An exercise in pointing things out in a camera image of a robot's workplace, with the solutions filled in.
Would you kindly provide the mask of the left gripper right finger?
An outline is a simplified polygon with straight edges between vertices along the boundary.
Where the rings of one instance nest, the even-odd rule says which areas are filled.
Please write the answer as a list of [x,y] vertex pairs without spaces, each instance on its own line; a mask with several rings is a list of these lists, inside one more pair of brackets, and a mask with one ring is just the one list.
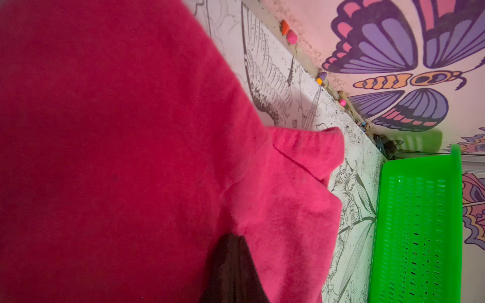
[[237,269],[234,278],[234,302],[269,303],[243,236],[237,236]]

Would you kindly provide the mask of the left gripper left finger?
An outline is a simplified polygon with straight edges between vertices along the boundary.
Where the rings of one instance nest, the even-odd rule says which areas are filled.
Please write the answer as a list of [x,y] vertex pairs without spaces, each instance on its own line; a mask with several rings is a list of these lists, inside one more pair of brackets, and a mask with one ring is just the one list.
[[234,302],[234,234],[219,239],[210,258],[207,287],[199,302]]

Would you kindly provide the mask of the magenta t-shirt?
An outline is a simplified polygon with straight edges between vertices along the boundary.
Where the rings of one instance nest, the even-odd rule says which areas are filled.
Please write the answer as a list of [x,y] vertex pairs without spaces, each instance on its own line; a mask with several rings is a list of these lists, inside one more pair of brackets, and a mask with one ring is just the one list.
[[199,302],[219,239],[319,302],[344,136],[266,127],[180,1],[1,2],[1,301]]

